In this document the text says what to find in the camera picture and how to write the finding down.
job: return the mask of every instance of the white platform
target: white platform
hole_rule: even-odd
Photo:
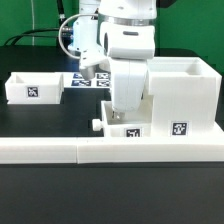
[[[0,164],[223,162],[215,127],[209,138],[0,138]]]

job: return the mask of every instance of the black table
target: black table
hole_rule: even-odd
[[[157,55],[195,53],[158,49]],[[72,72],[77,61],[54,47],[29,46],[1,47],[0,59],[0,137],[95,135],[88,120],[100,116],[107,90],[67,89],[60,105],[6,104],[9,72]],[[223,224],[224,163],[0,165],[0,197],[4,224]]]

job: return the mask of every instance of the white bin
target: white bin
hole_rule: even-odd
[[[63,75],[12,72],[5,89],[8,104],[60,104],[64,91]]]

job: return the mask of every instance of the white plastic container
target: white plastic container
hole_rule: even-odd
[[[5,89],[8,104],[60,104],[64,91],[63,75],[12,72]]]
[[[210,136],[216,126],[220,84],[221,75],[200,58],[148,60],[144,100],[138,111],[115,120],[111,105],[102,103],[104,136]]]

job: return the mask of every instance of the open box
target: open box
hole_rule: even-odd
[[[5,88],[8,104],[60,104],[64,91],[63,75],[12,72]]]
[[[125,122],[111,122],[112,107],[102,102],[105,137],[205,136],[217,130],[221,75],[200,58],[148,60],[145,83],[139,110],[126,113]]]

